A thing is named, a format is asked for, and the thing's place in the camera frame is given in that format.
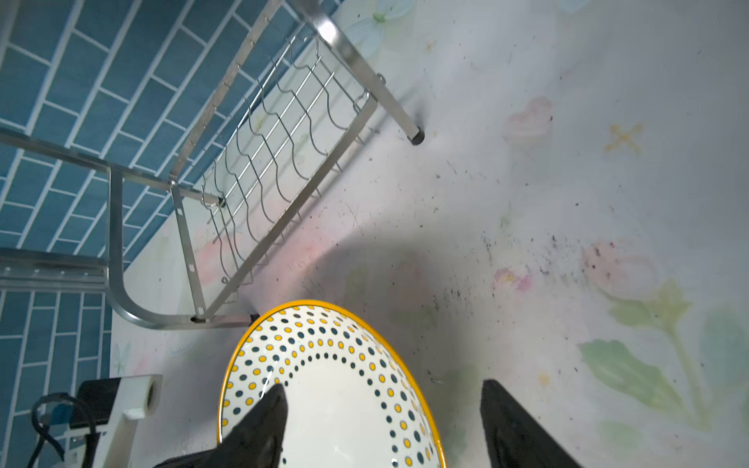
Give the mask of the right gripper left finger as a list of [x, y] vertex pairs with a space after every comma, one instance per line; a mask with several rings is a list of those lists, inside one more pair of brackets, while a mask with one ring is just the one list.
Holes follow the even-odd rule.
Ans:
[[170, 458], [157, 467], [276, 468], [288, 411], [285, 387], [275, 384], [216, 448]]

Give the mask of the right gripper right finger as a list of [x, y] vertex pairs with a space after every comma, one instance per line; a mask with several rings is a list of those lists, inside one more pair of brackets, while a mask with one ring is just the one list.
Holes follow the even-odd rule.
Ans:
[[496, 380], [483, 381], [480, 415], [491, 468], [580, 467]]

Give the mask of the yellow rimmed polka dot plate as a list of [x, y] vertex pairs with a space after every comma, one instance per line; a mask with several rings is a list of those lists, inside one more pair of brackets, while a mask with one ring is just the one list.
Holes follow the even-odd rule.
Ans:
[[275, 385], [288, 402], [282, 467], [444, 467], [443, 444], [417, 381], [355, 314], [298, 300], [261, 315], [230, 358], [220, 393], [224, 442]]

